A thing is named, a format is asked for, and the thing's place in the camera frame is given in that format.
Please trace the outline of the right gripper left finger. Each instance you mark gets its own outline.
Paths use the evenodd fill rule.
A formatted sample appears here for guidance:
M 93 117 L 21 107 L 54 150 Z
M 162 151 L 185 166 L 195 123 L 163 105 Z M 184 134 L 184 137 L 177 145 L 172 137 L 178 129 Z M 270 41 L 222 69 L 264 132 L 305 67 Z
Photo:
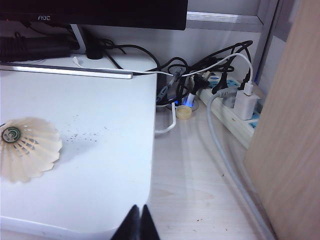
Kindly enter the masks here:
M 137 205 L 133 205 L 122 223 L 115 231 L 112 240 L 137 240 L 140 224 L 140 210 Z

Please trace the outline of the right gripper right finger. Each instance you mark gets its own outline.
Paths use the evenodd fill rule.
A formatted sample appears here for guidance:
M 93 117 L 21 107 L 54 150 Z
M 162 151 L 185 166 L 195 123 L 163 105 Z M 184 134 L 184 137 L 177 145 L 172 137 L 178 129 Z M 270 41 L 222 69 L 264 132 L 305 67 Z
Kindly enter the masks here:
M 155 223 L 146 204 L 143 206 L 141 215 L 141 239 L 160 240 Z

